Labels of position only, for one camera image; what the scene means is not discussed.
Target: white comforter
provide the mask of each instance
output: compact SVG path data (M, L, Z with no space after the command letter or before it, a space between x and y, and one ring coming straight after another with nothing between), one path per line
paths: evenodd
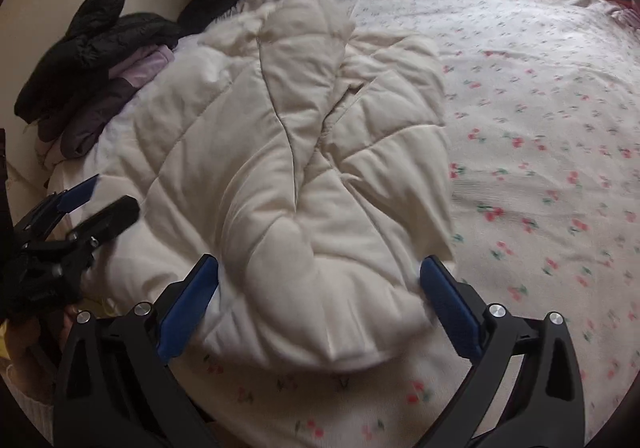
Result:
M398 354L431 323L421 259L451 259L434 56L413 31L354 31L332 0L202 34L82 164L102 177L76 222L125 194L143 210L86 290L126 312L212 253L224 272L195 341L216 358L353 370Z

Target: silver bolt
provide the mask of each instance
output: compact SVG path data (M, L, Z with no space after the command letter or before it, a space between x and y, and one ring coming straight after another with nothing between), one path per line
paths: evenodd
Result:
M489 307L489 312L491 313L491 316L494 316L495 318L502 318L505 314L507 314L507 309L495 303L491 307Z
M91 313L89 311L82 311L76 316L76 322L87 323L91 319Z
M137 316L146 316L151 312L151 304L149 302L139 303L134 307L133 312Z
M564 318L562 318L560 313L549 314L549 319L551 320L551 323L554 323L555 325L562 325L562 322L564 322Z

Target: bed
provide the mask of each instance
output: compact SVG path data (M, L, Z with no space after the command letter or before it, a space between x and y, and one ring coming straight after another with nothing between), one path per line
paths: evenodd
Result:
M242 0L238 10L270 1L280 0ZM437 43L456 277L516 315L562 312L593 437L640 369L636 31L603 0L340 1L359 27L414 30ZM98 173L135 111L134 101L84 161L58 166L50 189ZM172 370L192 399L254 448L383 447L412 446L468 365L437 329L364 372L274 374L197 348ZM482 429L507 396L503 389Z

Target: black puffer jacket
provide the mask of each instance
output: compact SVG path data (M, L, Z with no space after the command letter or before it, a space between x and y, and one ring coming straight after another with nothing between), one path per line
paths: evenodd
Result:
M108 82L109 69L139 47L173 49L180 27L151 13L120 17L125 0L85 0L65 36L40 59L15 102L27 123L60 110L73 97L89 98Z

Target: person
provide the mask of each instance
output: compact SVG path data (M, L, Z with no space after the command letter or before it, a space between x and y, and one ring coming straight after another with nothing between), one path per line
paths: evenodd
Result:
M63 313L63 327L58 342L64 349L78 309L67 306ZM33 317L23 323L8 321L4 343L11 365L4 381L25 415L42 436L52 443L53 438L53 381L31 351L40 338L40 322Z

